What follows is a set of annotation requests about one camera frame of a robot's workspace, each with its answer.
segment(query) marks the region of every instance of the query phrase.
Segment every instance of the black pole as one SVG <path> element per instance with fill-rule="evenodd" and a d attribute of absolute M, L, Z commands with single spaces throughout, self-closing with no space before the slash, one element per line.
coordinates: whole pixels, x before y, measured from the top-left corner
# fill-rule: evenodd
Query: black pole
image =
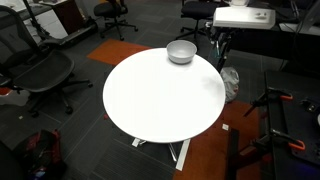
<path fill-rule="evenodd" d="M 38 32 L 38 34 L 39 34 L 39 36 L 40 36 L 40 38 L 41 38 L 42 40 L 46 39 L 46 38 L 44 38 L 44 36 L 41 35 L 41 34 L 49 35 L 49 33 L 46 32 L 46 31 L 44 31 L 44 29 L 43 29 L 43 28 L 40 26 L 40 24 L 38 23 L 36 17 L 34 16 L 32 10 L 31 10 L 31 7 L 30 7 L 28 1 L 27 1 L 27 0 L 23 0 L 23 3 L 24 3 L 24 5 L 26 6 L 27 11 L 28 11 L 28 13 L 29 13 L 29 15 L 30 15 L 32 26 L 37 29 L 37 32 Z"/>

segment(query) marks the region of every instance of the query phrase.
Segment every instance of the red backpack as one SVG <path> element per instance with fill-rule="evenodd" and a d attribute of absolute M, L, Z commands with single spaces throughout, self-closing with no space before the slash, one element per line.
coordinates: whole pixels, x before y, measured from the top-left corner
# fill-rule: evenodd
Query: red backpack
<path fill-rule="evenodd" d="M 28 180 L 61 179 L 66 170 L 57 130 L 34 133 L 13 150 Z"/>

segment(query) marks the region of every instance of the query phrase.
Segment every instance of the white box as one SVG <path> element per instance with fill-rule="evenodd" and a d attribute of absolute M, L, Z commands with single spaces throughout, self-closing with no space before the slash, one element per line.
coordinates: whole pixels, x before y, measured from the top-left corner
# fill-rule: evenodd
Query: white box
<path fill-rule="evenodd" d="M 271 29 L 276 13 L 271 9 L 251 7 L 221 7 L 214 13 L 213 26 L 247 29 Z"/>

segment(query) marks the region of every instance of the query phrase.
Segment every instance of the chair wheel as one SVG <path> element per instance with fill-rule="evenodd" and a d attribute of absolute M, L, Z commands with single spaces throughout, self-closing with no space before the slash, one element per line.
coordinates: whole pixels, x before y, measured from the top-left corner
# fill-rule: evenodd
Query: chair wheel
<path fill-rule="evenodd" d="M 72 112 L 73 112 L 73 109 L 72 109 L 72 107 L 67 107 L 67 109 L 66 109 L 66 111 L 65 111 L 67 114 L 72 114 Z"/>
<path fill-rule="evenodd" d="M 33 118 L 36 118 L 36 117 L 39 116 L 39 112 L 38 111 L 31 111 L 30 114 L 31 114 L 31 117 L 33 117 Z"/>

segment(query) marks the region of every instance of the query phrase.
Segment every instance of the chair base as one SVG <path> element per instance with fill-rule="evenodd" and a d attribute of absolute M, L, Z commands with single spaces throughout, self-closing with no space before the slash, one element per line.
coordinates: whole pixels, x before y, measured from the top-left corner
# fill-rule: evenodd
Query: chair base
<path fill-rule="evenodd" d="M 58 96 L 62 99 L 62 101 L 63 101 L 63 103 L 64 103 L 64 105 L 66 107 L 65 113 L 72 114 L 73 109 L 70 106 L 70 104 L 68 103 L 68 100 L 67 100 L 66 95 L 63 92 L 62 88 L 65 88 L 65 87 L 68 87 L 68 86 L 72 86 L 72 85 L 75 85 L 75 84 L 82 84 L 82 83 L 86 83 L 89 88 L 91 88 L 93 86 L 93 84 L 88 79 L 81 80 L 81 81 L 66 81 L 66 82 L 62 83 L 60 86 L 57 86 L 56 88 L 54 88 L 54 89 L 52 89 L 50 91 L 46 91 L 46 92 L 41 93 L 37 97 L 37 100 L 34 102 L 34 104 L 31 106 L 31 108 L 29 109 L 29 113 L 31 114 L 32 117 L 38 117 L 39 116 L 38 110 L 40 108 L 40 105 L 51 94 L 57 93 Z"/>
<path fill-rule="evenodd" d="M 118 34 L 120 36 L 120 40 L 123 41 L 124 38 L 122 36 L 122 33 L 120 31 L 120 26 L 125 26 L 125 27 L 133 27 L 134 28 L 134 31 L 137 32 L 138 31 L 138 28 L 137 26 L 135 25 L 131 25 L 131 24 L 128 24 L 128 22 L 126 20 L 121 20 L 121 21 L 118 21 L 116 18 L 114 18 L 114 22 L 106 22 L 105 23 L 105 29 L 103 31 L 100 32 L 100 37 L 101 38 L 104 38 L 104 34 L 105 32 L 109 31 L 110 29 L 116 27 L 117 28 L 117 31 L 118 31 Z"/>
<path fill-rule="evenodd" d="M 176 40 L 193 34 L 193 38 L 194 38 L 194 40 L 195 40 L 197 49 L 199 49 L 198 41 L 197 41 L 197 35 L 200 34 L 200 35 L 206 36 L 204 27 L 199 29 L 199 20 L 197 20 L 195 28 L 182 27 L 182 28 L 180 29 L 180 32 L 183 33 L 184 30 L 188 30 L 189 32 L 187 32 L 187 33 L 185 33 L 185 34 L 182 34 L 182 35 L 176 37 Z"/>

